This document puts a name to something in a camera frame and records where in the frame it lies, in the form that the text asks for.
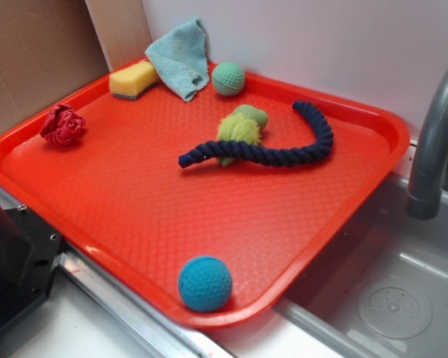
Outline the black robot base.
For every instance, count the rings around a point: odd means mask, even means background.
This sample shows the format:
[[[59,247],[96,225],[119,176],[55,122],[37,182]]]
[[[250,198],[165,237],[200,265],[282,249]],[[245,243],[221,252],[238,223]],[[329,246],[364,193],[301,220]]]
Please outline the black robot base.
[[[0,335],[48,299],[62,250],[33,210],[0,207]]]

